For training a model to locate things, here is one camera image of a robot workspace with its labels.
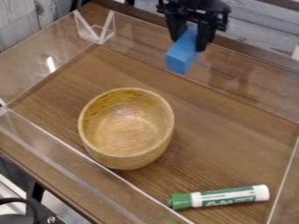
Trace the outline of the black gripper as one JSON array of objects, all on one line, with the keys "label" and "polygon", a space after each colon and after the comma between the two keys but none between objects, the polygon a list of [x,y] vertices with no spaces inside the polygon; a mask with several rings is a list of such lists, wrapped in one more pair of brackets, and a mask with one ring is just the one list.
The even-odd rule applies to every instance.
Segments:
[{"label": "black gripper", "polygon": [[217,29],[227,30],[231,7],[222,0],[158,0],[173,41],[187,31],[187,22],[198,24],[197,51],[205,52]]}]

